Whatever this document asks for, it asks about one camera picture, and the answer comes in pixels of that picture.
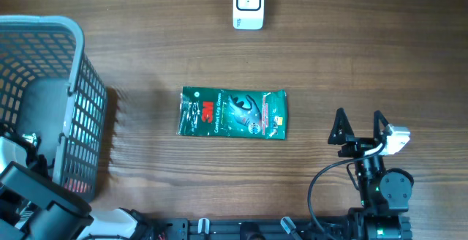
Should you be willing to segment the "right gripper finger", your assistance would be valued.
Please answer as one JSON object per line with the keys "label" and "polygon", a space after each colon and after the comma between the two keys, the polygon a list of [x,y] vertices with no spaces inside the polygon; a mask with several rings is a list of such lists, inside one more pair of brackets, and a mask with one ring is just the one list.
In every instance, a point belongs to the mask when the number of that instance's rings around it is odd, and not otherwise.
{"label": "right gripper finger", "polygon": [[388,120],[383,116],[380,110],[374,112],[374,124],[373,124],[373,137],[375,140],[382,139],[382,131],[380,126],[383,126],[385,129],[389,125]]}
{"label": "right gripper finger", "polygon": [[345,110],[343,108],[339,108],[336,111],[335,120],[328,138],[328,144],[343,145],[350,142],[355,142],[355,134]]}

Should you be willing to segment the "green 3M glove package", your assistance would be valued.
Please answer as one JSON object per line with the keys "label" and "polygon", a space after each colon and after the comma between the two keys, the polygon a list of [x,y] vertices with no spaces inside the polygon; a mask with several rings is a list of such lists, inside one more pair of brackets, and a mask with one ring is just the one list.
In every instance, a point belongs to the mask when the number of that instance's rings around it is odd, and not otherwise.
{"label": "green 3M glove package", "polygon": [[185,86],[179,135],[284,140],[287,93]]}

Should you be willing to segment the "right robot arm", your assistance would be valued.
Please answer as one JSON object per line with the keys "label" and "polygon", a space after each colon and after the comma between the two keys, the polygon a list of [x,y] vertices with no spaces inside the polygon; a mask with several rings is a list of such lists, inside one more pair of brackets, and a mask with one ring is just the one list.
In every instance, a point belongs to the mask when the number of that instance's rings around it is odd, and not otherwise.
{"label": "right robot arm", "polygon": [[380,111],[374,112],[373,136],[355,136],[343,108],[336,117],[328,139],[340,145],[339,157],[350,158],[355,172],[353,185],[359,191],[360,208],[351,208],[342,228],[331,228],[337,239],[395,239],[413,237],[409,210],[414,179],[401,168],[387,169],[384,158],[400,152],[410,141],[410,130],[387,121]]}

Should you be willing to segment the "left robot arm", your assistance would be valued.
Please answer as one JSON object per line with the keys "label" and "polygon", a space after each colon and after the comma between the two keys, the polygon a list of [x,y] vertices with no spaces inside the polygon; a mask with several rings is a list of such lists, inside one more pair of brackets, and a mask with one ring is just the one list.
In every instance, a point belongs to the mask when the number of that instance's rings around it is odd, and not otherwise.
{"label": "left robot arm", "polygon": [[31,136],[1,135],[1,239],[154,239],[153,227],[127,209],[94,211],[53,183]]}

